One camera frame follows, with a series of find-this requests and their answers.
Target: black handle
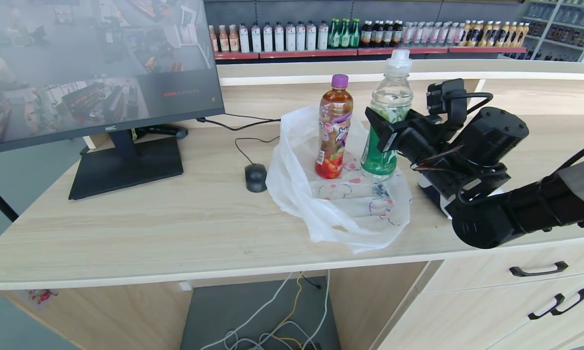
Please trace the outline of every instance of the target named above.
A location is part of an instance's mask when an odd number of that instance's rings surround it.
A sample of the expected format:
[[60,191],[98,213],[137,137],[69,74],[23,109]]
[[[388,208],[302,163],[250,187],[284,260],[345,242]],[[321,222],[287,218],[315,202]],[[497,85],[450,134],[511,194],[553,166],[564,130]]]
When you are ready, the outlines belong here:
[[570,309],[574,308],[575,306],[577,306],[577,304],[581,303],[584,300],[584,289],[579,290],[579,292],[577,292],[579,294],[579,300],[572,304],[569,308],[567,308],[566,310],[564,310],[563,312],[558,311],[558,309],[556,309],[556,307],[553,308],[553,310],[551,311],[551,314],[553,316],[558,316],[558,315],[562,315],[565,312],[568,312]]
[[560,306],[560,304],[564,301],[564,295],[562,295],[562,293],[559,293],[559,294],[556,294],[556,296],[554,296],[554,298],[556,299],[556,304],[552,308],[541,313],[540,315],[535,315],[534,313],[531,313],[531,314],[527,315],[527,317],[529,319],[539,319],[540,317],[543,317],[543,316],[547,315],[548,313],[553,312],[553,310],[556,310],[556,308],[558,306]]
[[533,276],[543,276],[543,275],[552,275],[554,273],[559,273],[568,268],[568,264],[564,261],[556,262],[555,266],[557,267],[556,270],[545,271],[545,272],[525,272],[519,266],[513,266],[510,268],[510,272],[513,276],[517,277],[533,277]]

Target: red shelf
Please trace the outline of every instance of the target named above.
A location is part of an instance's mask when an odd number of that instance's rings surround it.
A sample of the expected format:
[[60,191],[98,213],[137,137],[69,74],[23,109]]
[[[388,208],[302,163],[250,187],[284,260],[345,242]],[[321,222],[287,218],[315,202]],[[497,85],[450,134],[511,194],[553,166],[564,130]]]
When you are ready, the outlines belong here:
[[[385,47],[384,49],[359,49],[359,55],[391,55],[398,47]],[[418,53],[447,53],[447,47],[402,47],[411,54]]]
[[527,52],[526,47],[450,47],[450,53],[525,53]]
[[259,58],[258,53],[248,52],[248,53],[241,53],[241,52],[218,52],[214,54],[214,59],[216,60],[254,60]]
[[341,50],[316,50],[316,51],[283,51],[281,52],[262,52],[260,58],[289,58],[289,57],[334,57],[334,56],[356,56],[357,49]]

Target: security camera footage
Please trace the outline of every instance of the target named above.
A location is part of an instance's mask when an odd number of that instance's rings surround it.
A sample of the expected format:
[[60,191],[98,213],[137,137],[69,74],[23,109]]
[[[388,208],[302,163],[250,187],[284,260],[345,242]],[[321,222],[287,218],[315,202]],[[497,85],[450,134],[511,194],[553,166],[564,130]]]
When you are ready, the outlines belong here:
[[0,143],[222,106],[203,0],[0,0]]

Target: plastic bag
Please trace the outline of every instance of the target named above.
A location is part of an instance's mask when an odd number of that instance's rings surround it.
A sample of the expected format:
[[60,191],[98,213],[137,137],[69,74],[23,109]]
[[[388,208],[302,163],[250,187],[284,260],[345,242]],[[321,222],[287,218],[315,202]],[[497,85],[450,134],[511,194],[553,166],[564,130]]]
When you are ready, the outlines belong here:
[[399,169],[385,182],[363,176],[360,161],[368,131],[354,116],[341,177],[319,177],[314,171],[318,111],[312,105],[281,117],[281,140],[266,179],[268,192],[281,210],[305,220],[312,242],[342,242],[354,253],[385,248],[410,221],[407,180]]

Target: monitor stand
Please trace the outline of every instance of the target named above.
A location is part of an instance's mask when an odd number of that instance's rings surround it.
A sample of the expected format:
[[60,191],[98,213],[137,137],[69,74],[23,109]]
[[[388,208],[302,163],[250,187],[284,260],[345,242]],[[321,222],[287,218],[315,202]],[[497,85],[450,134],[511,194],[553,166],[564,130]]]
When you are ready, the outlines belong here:
[[184,172],[175,137],[135,144],[130,130],[108,135],[115,148],[83,155],[69,199],[129,188]]

